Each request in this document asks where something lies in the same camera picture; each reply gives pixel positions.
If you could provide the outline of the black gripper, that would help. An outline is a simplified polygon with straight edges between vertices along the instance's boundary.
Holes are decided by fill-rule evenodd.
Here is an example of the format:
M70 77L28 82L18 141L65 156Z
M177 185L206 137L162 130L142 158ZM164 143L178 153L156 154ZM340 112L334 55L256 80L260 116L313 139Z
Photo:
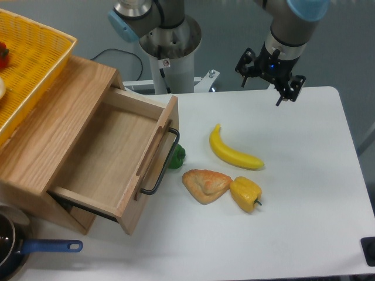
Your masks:
M261 77L275 85L280 97L276 102L295 102L304 87L306 77L292 75L292 70L302 54L302 46L289 46L277 39L266 39L259 56L255 59L255 52L246 48L241 55L235 71L242 76L241 87L248 78Z

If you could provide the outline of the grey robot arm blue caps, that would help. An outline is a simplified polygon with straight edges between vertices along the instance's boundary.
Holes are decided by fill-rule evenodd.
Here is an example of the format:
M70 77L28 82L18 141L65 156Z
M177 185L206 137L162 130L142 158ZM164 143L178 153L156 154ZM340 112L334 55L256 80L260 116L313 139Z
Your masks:
M235 71L243 80L259 77L272 84L279 102L296 101L306 78L293 75L328 1L258 1L272 16L259 54L246 49ZM192 93L194 54L202 41L199 24L185 13L183 1L117 1L108 20L126 42L138 42L149 56L157 94Z

